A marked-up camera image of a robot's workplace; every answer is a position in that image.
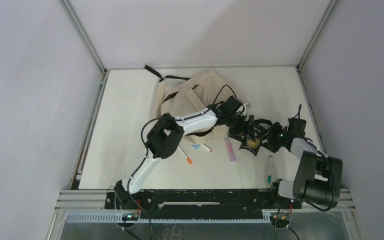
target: white table surface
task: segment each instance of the white table surface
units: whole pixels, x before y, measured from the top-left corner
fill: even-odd
[[[294,67],[222,67],[222,68],[175,68],[159,69],[163,75],[192,77],[195,74],[214,70],[236,91],[238,97],[251,103],[249,114],[255,119],[288,124],[299,104],[301,118],[307,120],[306,137],[316,137],[304,93]],[[172,86],[181,80],[168,79]],[[109,73],[100,105],[85,165],[80,189],[107,189],[129,176],[140,164],[145,147],[141,142],[142,126],[154,118],[154,100],[158,77],[144,69],[112,70]],[[150,124],[144,132],[151,129]],[[240,142],[230,140],[237,162],[229,161],[222,138],[209,142],[211,153],[194,149],[190,142],[180,145],[193,164],[188,164],[176,151],[161,161],[145,180],[142,189],[248,189],[269,188],[267,165],[273,156],[272,180],[293,180],[299,160],[282,148],[271,153],[261,147],[257,157],[246,150],[239,150]]]

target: black cable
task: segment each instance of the black cable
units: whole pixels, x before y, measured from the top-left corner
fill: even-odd
[[[129,180],[127,181],[127,194],[130,196],[130,198],[133,200],[133,202],[145,213],[146,217],[148,218],[148,221],[149,221],[149,228],[150,228],[150,237],[149,239],[152,240],[152,236],[153,236],[153,230],[152,230],[152,222],[151,222],[151,218],[150,216],[148,215],[147,211],[145,211],[145,209],[132,197],[132,195],[130,194],[130,180],[132,180],[132,178],[129,178]]]
[[[127,228],[124,228],[123,229],[126,233],[130,234],[132,237],[134,237],[135,239],[137,240],[141,240],[138,236],[136,236],[136,234],[134,234],[132,231],[130,231],[129,229]]]
[[[334,200],[335,200],[335,195],[336,195],[335,177],[334,177],[334,172],[332,170],[332,165],[329,163],[328,159],[323,154],[321,156],[323,157],[323,160],[326,162],[327,166],[329,167],[330,178],[332,180],[332,200],[330,201],[329,206],[327,208],[324,208],[324,209],[316,206],[315,204],[313,204],[311,202],[308,202],[308,204],[310,204],[311,206],[313,206],[313,208],[315,208],[321,212],[327,212],[327,211],[331,210],[333,205],[334,205]]]
[[[303,107],[302,104],[299,104],[299,107],[298,107],[298,112],[295,114],[295,116],[291,117],[292,119],[296,118],[298,116],[298,120],[300,119],[300,116],[301,116],[301,108]]]
[[[290,228],[289,226],[287,228],[289,230],[291,230],[293,232],[293,234],[295,234],[296,239],[300,240],[300,237],[298,236],[298,234],[292,228]]]
[[[281,203],[280,204],[280,206],[279,206],[279,209],[277,210],[277,213],[276,213],[276,218],[275,218],[275,220],[274,220],[274,238],[276,239],[276,240],[278,240],[278,233],[277,233],[277,225],[278,225],[278,217],[279,217],[279,213],[280,213],[280,211],[281,211],[281,209],[282,209],[282,206],[283,205],[285,205],[285,204],[287,204],[287,203],[289,203],[290,202],[290,199],[287,199],[286,201],[284,201],[283,203]]]
[[[239,113],[235,114],[235,116],[240,116],[240,115],[242,115],[244,112],[245,112],[245,105],[242,104],[242,110],[241,110]]]
[[[216,103],[217,98],[219,97],[220,93],[222,92],[222,90],[223,90],[225,87],[228,87],[228,88],[232,91],[233,95],[234,95],[235,97],[237,97],[235,91],[233,91],[233,89],[231,88],[231,86],[229,86],[229,85],[227,85],[227,84],[224,84],[224,85],[220,88],[220,91],[218,91],[218,93],[217,93],[217,95],[215,96],[214,101],[212,101],[212,104],[211,104],[211,105],[214,105],[214,104]]]

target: grey wall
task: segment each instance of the grey wall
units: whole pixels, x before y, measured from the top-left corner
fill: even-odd
[[[366,236],[384,239],[384,1],[339,1],[303,77]]]
[[[100,79],[57,0],[0,0],[0,240],[44,239]]]
[[[296,65],[330,0],[72,0],[107,68]]]

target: white marker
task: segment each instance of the white marker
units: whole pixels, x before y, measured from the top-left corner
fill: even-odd
[[[207,145],[205,145],[205,144],[201,144],[202,146],[203,146],[203,148],[205,149],[205,150],[207,150],[208,152],[212,152],[213,150],[211,149],[211,148],[209,148]]]
[[[268,168],[267,168],[267,182],[270,184],[272,182],[272,163],[273,157],[268,157]]]
[[[192,164],[192,161],[191,159],[188,157],[188,155],[186,155],[186,152],[183,150],[183,148],[179,145],[178,149],[180,149],[180,152],[183,153],[184,157],[186,158],[186,161],[189,163],[189,164]]]

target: bag strap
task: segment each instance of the bag strap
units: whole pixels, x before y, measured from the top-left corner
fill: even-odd
[[[204,137],[211,133],[211,131],[214,129],[214,127],[211,127],[210,129],[202,132],[191,132],[189,134],[186,134],[186,136],[197,136],[197,137]]]
[[[161,73],[159,73],[157,70],[153,69],[152,67],[145,65],[145,69],[148,70],[148,72],[152,73],[153,75],[157,76],[159,78],[158,83],[158,90],[156,92],[156,99],[155,99],[155,116],[160,117],[161,116],[161,104],[163,104],[164,96],[166,95],[166,82],[163,81],[164,79],[182,79],[182,80],[189,80],[189,77],[180,77],[180,76],[173,76],[173,75],[167,75],[163,77]]]
[[[159,77],[159,82],[160,83],[164,79],[181,79],[181,80],[185,80],[185,81],[191,79],[190,77],[181,77],[181,76],[173,76],[173,75],[167,75],[167,76],[163,77],[163,75],[161,75],[161,73],[159,73],[157,70],[153,69],[152,67],[150,67],[148,65],[145,65],[145,69],[148,70],[153,75]]]

